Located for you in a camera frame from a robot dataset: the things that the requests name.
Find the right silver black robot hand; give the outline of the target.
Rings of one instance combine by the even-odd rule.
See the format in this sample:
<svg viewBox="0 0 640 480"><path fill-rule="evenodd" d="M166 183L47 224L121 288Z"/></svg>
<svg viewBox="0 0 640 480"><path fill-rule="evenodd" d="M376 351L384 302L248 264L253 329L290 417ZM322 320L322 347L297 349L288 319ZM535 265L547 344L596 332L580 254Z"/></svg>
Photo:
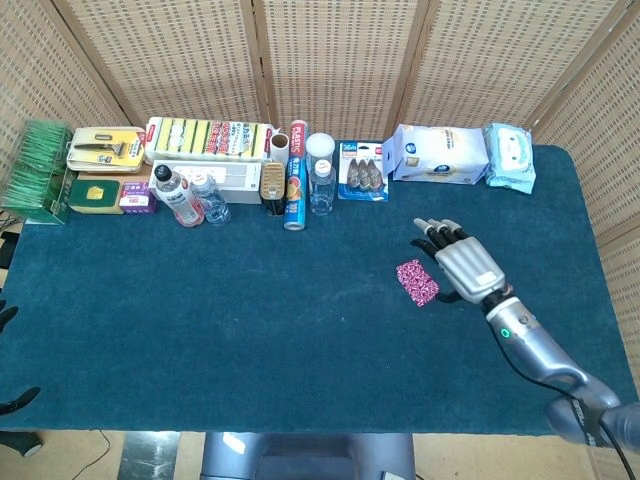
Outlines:
<svg viewBox="0 0 640 480"><path fill-rule="evenodd" d="M485 298L506 289L506 277L481 242L466 233L450 219L414 218L413 224L423 237L410 244L422 250L442 270L454 291L445 295L444 302L463 299L481 304Z"/></svg>

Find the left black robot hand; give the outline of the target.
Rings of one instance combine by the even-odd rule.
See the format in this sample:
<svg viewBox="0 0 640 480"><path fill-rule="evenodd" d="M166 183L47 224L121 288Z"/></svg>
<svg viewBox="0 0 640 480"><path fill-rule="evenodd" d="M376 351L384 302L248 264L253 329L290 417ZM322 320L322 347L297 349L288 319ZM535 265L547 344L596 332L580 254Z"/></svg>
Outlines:
<svg viewBox="0 0 640 480"><path fill-rule="evenodd" d="M7 307L7 302L5 300L1 300L1 332L4 331L6 325L17 315L17 313L17 306ZM40 387L31 387L16 399L2 403L0 415L6 416L25 408L40 394L40 392Z"/></svg>

